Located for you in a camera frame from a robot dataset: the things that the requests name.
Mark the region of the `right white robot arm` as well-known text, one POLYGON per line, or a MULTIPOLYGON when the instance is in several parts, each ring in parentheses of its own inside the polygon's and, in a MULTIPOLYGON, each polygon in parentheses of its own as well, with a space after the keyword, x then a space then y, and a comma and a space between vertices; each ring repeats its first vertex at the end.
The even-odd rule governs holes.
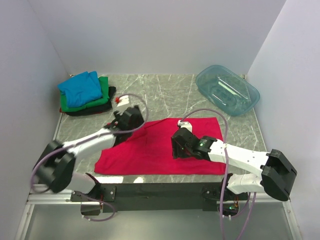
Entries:
POLYGON ((194 157, 247 171, 246 174, 231 174, 219 187, 221 197, 226 200, 254 192, 266 193, 283 202, 290 198, 298 172, 280 150, 254 151, 209 136, 198 138, 185 127, 173 134, 171 145, 175 159, 194 157))

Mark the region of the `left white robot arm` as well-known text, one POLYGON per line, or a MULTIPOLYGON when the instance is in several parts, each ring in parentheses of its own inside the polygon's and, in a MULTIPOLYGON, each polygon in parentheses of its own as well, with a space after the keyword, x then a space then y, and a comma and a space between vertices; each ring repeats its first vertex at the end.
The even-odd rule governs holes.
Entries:
POLYGON ((100 200, 101 183, 89 173, 75 171, 75 166, 97 152, 120 145, 145 124, 138 105, 113 114, 114 120, 95 133, 72 141, 50 142, 33 167, 30 183, 33 185, 38 178, 53 193, 73 190, 88 201, 100 200))

